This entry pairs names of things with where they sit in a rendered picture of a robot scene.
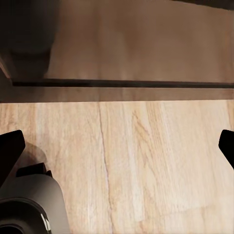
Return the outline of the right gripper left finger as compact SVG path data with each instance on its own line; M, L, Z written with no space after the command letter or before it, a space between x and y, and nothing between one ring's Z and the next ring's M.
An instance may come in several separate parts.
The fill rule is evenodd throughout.
M0 135L0 188L24 149L25 140L22 130Z

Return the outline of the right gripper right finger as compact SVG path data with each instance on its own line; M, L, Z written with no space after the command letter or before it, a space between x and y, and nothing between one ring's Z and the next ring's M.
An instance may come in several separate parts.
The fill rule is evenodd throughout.
M234 169L234 132L222 130L218 147Z

